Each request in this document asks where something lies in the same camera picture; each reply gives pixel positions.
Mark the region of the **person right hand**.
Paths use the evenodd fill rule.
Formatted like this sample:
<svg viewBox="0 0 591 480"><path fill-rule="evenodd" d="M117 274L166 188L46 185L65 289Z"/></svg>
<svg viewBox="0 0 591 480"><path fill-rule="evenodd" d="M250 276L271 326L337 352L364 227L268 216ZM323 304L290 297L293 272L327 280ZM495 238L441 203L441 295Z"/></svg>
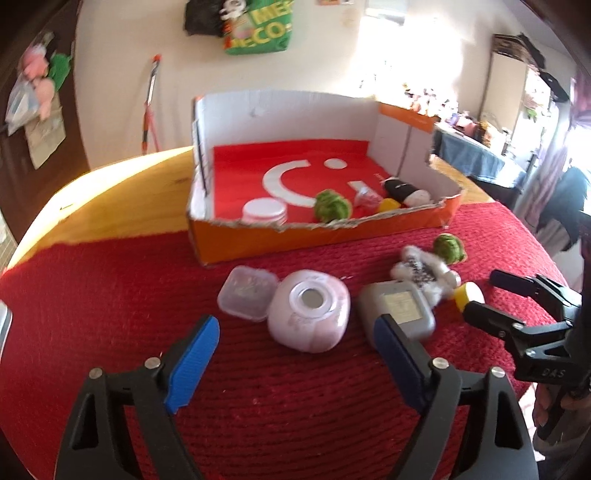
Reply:
<svg viewBox="0 0 591 480"><path fill-rule="evenodd" d="M542 427L549 418L549 409L553 405L552 395L547 385L538 384L536 386L536 400L532 418L536 427ZM574 399L566 395L562 398L561 406L565 411L576 411L590 407L590 396L587 395L581 399Z"/></svg>

